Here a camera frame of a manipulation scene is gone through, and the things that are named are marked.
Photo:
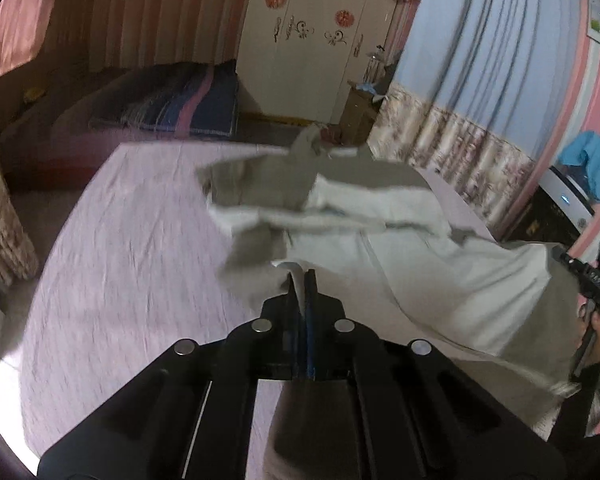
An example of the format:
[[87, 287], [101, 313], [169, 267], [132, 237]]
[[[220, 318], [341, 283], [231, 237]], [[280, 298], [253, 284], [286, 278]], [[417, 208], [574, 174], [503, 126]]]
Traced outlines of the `grey and white jacket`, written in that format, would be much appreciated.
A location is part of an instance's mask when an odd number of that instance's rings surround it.
[[219, 270], [259, 302], [314, 271], [318, 288], [384, 339], [422, 337], [541, 436], [576, 392], [578, 284], [545, 244], [500, 245], [452, 226], [412, 167], [336, 156], [317, 133], [285, 154], [225, 159], [198, 179], [232, 240]]

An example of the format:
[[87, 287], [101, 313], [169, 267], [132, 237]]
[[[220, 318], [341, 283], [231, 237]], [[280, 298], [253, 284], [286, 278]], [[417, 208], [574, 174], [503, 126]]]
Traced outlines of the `white appliance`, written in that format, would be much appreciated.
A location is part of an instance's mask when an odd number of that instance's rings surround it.
[[539, 180], [539, 188], [552, 200], [569, 223], [582, 234], [591, 223], [595, 211], [576, 181], [554, 166]]

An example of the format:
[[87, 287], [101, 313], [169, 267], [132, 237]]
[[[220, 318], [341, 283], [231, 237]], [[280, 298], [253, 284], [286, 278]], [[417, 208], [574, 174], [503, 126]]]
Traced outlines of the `blue cloth on appliance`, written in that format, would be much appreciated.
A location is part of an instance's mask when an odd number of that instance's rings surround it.
[[593, 130], [579, 133], [559, 154], [558, 162], [577, 168], [588, 197], [600, 203], [600, 135]]

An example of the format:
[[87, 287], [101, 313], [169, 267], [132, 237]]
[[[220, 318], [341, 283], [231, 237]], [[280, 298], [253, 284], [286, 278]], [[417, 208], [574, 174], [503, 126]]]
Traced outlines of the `floral beige curtain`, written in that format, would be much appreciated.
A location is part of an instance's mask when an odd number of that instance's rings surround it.
[[491, 231], [500, 228], [535, 162], [472, 120], [390, 84], [370, 135], [376, 159], [435, 172]]

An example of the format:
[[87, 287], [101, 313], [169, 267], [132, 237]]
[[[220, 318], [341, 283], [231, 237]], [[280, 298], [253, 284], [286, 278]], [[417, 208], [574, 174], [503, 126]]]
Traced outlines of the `pink bed sheet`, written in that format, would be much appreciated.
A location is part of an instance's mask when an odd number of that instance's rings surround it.
[[119, 146], [61, 229], [23, 336], [21, 411], [36, 473], [55, 477], [67, 434], [180, 339], [222, 339], [260, 298], [218, 279], [232, 242], [208, 214], [198, 169], [264, 145]]

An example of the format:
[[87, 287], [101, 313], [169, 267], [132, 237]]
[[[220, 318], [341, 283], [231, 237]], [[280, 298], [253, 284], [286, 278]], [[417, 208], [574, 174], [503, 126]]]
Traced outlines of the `light blue curtain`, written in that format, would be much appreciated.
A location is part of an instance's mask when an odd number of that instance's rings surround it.
[[569, 84], [579, 0], [420, 0], [393, 80], [538, 158]]

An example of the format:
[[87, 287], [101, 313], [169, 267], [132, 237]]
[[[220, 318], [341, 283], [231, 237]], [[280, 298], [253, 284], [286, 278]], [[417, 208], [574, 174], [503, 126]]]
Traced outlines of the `wooden bedside table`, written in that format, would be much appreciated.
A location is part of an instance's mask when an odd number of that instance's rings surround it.
[[375, 125], [382, 98], [375, 101], [373, 94], [356, 88], [353, 81], [348, 85], [349, 94], [338, 122], [339, 141], [345, 146], [360, 146], [366, 143]]

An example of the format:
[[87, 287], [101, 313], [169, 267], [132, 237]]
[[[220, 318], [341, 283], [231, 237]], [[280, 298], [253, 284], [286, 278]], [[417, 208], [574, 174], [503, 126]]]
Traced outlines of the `striped blue pink blanket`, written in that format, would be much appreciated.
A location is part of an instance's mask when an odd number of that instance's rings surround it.
[[125, 128], [158, 138], [230, 139], [237, 129], [237, 61], [134, 68], [62, 113], [93, 130]]

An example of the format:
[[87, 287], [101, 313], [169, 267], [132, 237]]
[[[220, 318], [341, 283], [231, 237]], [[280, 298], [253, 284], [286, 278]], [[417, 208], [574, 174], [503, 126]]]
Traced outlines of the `white wardrobe with stickers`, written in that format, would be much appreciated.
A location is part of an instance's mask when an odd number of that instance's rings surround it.
[[396, 0], [249, 0], [238, 48], [242, 112], [338, 122], [387, 38]]

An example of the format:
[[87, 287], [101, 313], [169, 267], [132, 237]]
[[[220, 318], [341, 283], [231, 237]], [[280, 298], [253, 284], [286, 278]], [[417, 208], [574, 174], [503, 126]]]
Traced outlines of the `pink window curtain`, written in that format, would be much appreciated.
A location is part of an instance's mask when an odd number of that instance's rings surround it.
[[41, 51], [55, 0], [1, 0], [0, 76]]

